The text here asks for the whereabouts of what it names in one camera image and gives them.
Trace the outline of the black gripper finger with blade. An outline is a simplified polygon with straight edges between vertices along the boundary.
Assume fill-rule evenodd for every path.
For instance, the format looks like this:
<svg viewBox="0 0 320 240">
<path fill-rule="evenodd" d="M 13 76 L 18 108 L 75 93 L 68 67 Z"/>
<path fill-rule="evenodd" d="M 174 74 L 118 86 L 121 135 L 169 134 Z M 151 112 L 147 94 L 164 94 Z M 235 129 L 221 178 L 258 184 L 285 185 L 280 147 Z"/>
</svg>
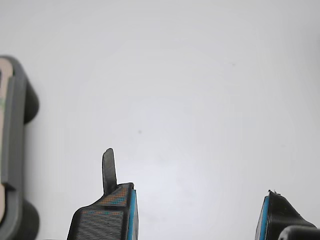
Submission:
<svg viewBox="0 0 320 240">
<path fill-rule="evenodd" d="M 139 214 L 132 182 L 117 183 L 112 148 L 102 155 L 103 195 L 73 215 L 68 240 L 137 240 Z"/>
</svg>

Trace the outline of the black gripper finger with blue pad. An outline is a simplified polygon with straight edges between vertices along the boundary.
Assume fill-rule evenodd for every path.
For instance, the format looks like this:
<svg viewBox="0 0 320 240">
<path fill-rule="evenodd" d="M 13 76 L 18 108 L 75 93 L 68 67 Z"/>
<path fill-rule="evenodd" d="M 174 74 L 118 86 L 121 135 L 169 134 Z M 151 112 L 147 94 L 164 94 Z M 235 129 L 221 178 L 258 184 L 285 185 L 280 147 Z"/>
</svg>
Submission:
<svg viewBox="0 0 320 240">
<path fill-rule="evenodd" d="M 254 238 L 315 240 L 317 227 L 305 220 L 284 196 L 269 190 L 263 201 Z"/>
</svg>

